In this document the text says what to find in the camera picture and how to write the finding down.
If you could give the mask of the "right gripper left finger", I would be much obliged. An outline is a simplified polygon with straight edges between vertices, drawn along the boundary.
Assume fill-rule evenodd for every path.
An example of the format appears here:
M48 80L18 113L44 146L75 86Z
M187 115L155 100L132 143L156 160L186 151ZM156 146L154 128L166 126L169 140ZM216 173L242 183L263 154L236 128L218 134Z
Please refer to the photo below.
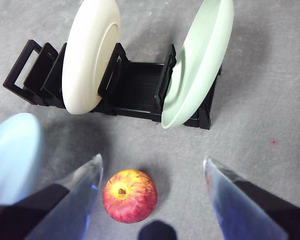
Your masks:
M14 204L0 204L0 240L82 240L102 177L97 154L65 178Z

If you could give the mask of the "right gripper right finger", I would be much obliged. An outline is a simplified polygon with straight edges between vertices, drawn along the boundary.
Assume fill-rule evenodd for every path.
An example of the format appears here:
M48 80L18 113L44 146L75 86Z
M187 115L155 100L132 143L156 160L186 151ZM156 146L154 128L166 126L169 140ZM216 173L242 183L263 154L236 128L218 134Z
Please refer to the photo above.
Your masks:
M217 160L203 160L207 191L226 240L300 240L300 207L244 179Z

